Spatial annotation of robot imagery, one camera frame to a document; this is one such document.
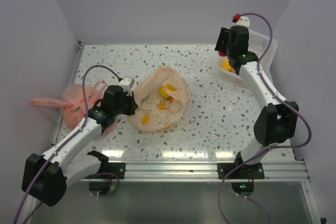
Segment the small brown fruit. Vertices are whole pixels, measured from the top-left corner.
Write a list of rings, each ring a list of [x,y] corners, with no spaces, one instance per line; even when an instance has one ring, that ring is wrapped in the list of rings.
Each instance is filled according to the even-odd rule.
[[[220,64],[220,67],[226,71],[229,71],[229,72],[235,72],[234,68],[232,68],[229,64],[229,60],[228,59],[224,59],[221,64]]]

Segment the orange plastic bag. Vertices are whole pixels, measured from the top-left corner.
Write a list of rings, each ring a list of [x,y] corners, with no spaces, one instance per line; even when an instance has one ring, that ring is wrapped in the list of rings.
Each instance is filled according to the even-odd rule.
[[[166,84],[176,88],[167,91],[169,99],[159,95],[159,87]],[[136,86],[134,99],[138,108],[128,117],[130,123],[144,132],[164,130],[182,118],[188,105],[188,84],[177,70],[158,66]]]

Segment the red fruit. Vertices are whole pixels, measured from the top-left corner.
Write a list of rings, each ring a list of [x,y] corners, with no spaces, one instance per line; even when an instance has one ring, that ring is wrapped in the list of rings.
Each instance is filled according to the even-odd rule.
[[[222,51],[218,51],[218,55],[220,57],[226,57],[227,56],[227,54],[225,52],[222,52]]]

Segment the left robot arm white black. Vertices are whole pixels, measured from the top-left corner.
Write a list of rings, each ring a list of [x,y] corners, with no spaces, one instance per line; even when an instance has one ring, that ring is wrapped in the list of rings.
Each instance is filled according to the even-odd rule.
[[[133,85],[133,78],[126,77],[118,84],[108,86],[103,98],[61,142],[42,155],[31,154],[25,163],[22,191],[51,207],[77,181],[92,174],[97,178],[106,177],[108,158],[98,152],[90,155],[90,167],[82,172],[69,168],[69,165],[84,147],[115,123],[117,116],[135,114],[138,106]]]

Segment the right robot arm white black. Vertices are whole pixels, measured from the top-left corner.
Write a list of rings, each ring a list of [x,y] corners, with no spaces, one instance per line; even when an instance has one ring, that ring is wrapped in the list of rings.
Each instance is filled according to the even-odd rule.
[[[265,75],[258,56],[249,51],[249,30],[244,26],[221,28],[215,50],[226,56],[234,72],[252,91],[260,107],[254,124],[254,138],[236,156],[234,172],[246,178],[273,147],[293,137],[297,124],[298,105],[277,92]]]

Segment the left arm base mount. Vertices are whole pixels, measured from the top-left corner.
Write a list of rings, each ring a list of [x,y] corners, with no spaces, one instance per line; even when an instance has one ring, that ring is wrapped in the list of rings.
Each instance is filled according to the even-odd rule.
[[[98,198],[114,194],[120,186],[120,180],[124,179],[126,163],[109,162],[108,156],[98,151],[90,151],[87,154],[100,162],[98,171],[87,177],[90,179],[90,192]]]

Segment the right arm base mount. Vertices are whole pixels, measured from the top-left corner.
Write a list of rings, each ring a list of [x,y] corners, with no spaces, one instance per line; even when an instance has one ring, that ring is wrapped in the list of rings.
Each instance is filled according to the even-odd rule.
[[[219,179],[242,180],[242,182],[231,182],[233,191],[242,196],[250,196],[255,189],[255,180],[265,179],[263,165],[259,162],[253,165],[243,165],[241,152],[238,152],[233,163],[218,163],[217,173]]]

